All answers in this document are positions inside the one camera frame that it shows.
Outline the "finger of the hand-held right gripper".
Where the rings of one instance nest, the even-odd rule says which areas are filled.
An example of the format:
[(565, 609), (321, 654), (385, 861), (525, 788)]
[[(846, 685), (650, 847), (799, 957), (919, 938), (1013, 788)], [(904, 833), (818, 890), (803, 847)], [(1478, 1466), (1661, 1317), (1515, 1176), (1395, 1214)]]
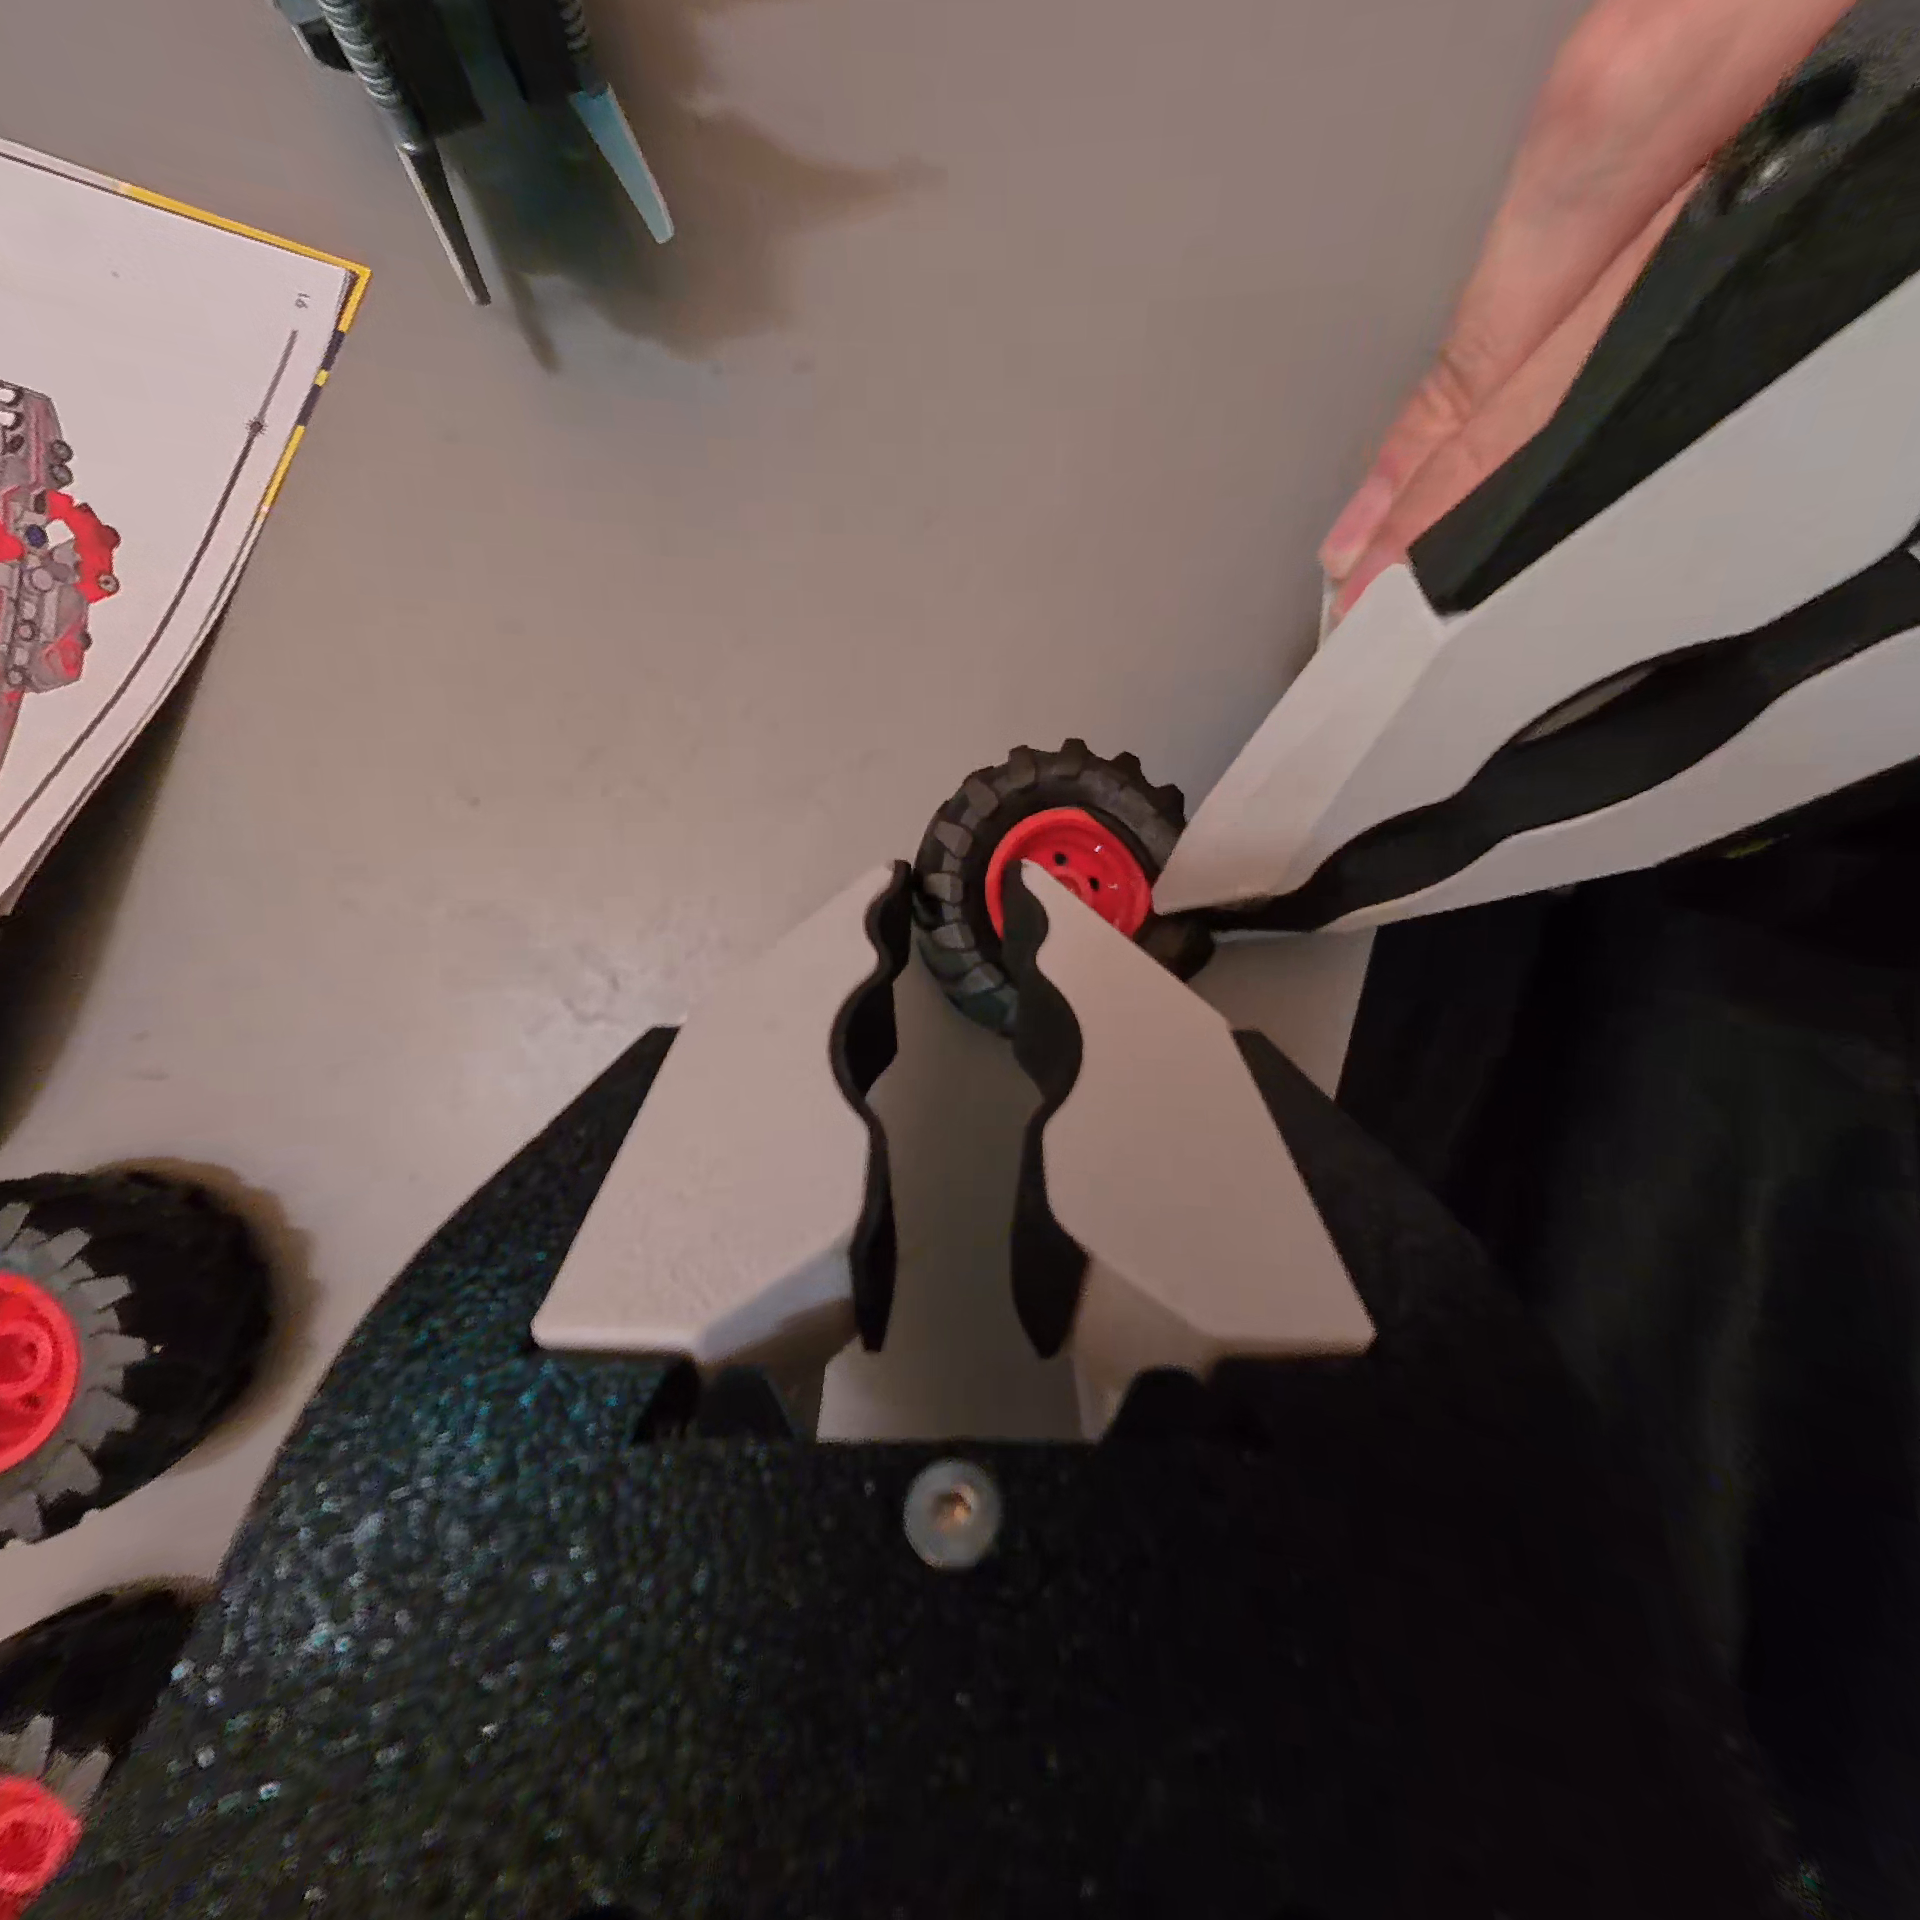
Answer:
[(1879, 561), (1915, 525), (1915, 346), (1907, 278), (1475, 607), (1379, 572), (1192, 813), (1158, 911), (1286, 895), (1586, 687)]
[(1247, 930), (1363, 927), (1661, 866), (1915, 760), (1915, 607), (1806, 607), (1661, 662), (1337, 850)]

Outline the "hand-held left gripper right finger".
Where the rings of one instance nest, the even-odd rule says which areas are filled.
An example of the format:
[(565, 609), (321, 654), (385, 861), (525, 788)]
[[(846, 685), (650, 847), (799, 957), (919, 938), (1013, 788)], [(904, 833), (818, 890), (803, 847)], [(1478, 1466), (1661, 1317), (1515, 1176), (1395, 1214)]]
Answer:
[(1141, 1376), (1346, 1359), (1376, 1321), (1266, 1098), (1286, 1062), (1026, 861), (1000, 882), (1014, 1058), (1038, 1092), (1010, 1230), (1018, 1324), (1082, 1437)]

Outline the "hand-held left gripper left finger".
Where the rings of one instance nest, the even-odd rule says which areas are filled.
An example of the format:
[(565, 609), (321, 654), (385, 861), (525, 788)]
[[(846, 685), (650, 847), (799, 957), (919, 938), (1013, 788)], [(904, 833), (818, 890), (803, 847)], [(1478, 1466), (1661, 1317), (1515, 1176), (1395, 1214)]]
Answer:
[(760, 1372), (803, 1434), (824, 1376), (875, 1350), (896, 1295), (888, 1142), (872, 1088), (896, 1058), (909, 869), (856, 876), (723, 974), (672, 1031), (531, 1341)]

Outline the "small red wheel rim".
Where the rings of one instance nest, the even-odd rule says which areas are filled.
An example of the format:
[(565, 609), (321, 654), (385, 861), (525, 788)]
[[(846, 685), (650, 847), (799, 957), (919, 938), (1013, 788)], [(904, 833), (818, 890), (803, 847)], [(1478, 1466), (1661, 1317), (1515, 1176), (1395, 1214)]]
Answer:
[(1086, 806), (1043, 806), (1008, 826), (989, 855), (983, 901), (993, 936), (1002, 935), (1002, 882), (1026, 861), (1042, 866), (1128, 938), (1153, 911), (1144, 858), (1118, 826)]

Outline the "small black rubber tyre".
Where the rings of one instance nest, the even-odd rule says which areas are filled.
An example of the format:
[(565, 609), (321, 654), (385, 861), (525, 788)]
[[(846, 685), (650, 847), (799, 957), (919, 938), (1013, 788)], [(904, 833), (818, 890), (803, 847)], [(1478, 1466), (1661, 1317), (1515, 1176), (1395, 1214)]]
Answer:
[[(914, 861), (919, 945), (951, 1007), (1008, 1040), (1016, 1031), (1016, 982), (992, 935), (985, 873), (1000, 833), (1022, 815), (1090, 809), (1119, 829), (1153, 887), (1186, 826), (1183, 793), (1153, 784), (1134, 753), (1098, 757), (1077, 736), (1043, 751), (1016, 746), (995, 766), (974, 770), (929, 818)], [(1151, 911), (1130, 938), (1179, 978), (1192, 978), (1213, 956), (1210, 930), (1192, 919)]]

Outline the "grey desk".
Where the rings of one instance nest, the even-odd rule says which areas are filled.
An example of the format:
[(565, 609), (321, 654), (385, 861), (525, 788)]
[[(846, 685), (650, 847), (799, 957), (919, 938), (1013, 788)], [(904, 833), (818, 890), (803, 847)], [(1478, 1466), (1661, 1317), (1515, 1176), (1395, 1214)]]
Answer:
[(419, 1241), (1016, 743), (1200, 800), (1448, 328), (1582, 5), (594, 5), (673, 209), (467, 145), (493, 302), (270, 5), (3, 10), (3, 132), (373, 281), (199, 677), (3, 932), (3, 1169), (281, 1273), (251, 1399), (3, 1551), (209, 1574)]

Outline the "person's right hand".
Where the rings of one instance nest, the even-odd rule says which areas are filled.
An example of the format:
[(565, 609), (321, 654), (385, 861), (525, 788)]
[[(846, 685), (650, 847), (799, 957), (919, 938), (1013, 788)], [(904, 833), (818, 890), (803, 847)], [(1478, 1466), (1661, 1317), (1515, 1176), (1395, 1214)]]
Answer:
[(1847, 1), (1600, 1), (1558, 49), (1447, 340), (1319, 548), (1325, 629), (1551, 417), (1721, 149)]

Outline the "person's dark clothing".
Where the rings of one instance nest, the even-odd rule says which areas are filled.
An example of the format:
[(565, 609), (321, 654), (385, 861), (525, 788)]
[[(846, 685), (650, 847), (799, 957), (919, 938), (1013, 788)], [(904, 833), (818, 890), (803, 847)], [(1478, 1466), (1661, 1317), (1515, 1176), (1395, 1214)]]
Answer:
[(1915, 770), (1376, 935), (1339, 1103), (1663, 1510), (1807, 1914), (1915, 1914)]

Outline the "large black red toy wheel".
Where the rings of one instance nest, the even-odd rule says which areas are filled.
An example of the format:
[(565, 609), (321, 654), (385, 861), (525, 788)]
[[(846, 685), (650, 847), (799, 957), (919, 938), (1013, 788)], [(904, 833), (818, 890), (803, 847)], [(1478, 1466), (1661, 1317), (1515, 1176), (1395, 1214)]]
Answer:
[(146, 1169), (1, 1183), (1, 1544), (40, 1544), (195, 1450), (248, 1391), (272, 1271), (243, 1217)]
[(201, 1610), (174, 1585), (77, 1599), (1, 1645), (1, 1914), (64, 1871)]

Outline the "white instruction booklet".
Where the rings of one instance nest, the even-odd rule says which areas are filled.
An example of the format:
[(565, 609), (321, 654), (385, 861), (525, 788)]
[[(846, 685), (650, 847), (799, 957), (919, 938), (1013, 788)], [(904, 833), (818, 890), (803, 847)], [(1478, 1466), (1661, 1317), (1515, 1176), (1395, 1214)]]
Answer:
[(217, 630), (367, 285), (3, 142), (3, 911)]

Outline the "grey red toy truck chassis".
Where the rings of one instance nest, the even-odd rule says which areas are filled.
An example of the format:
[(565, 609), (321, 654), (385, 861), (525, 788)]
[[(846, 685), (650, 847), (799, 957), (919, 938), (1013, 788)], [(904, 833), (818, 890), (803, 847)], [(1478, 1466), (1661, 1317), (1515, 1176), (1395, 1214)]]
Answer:
[(585, 1), (275, 1), (274, 10), (311, 60), (353, 76), (470, 303), (486, 306), (491, 293), (453, 192), (446, 144), (485, 126), (486, 111), (453, 24), (459, 10), (485, 18), (525, 104), (570, 111), (654, 241), (673, 239), (673, 215), (600, 63)]

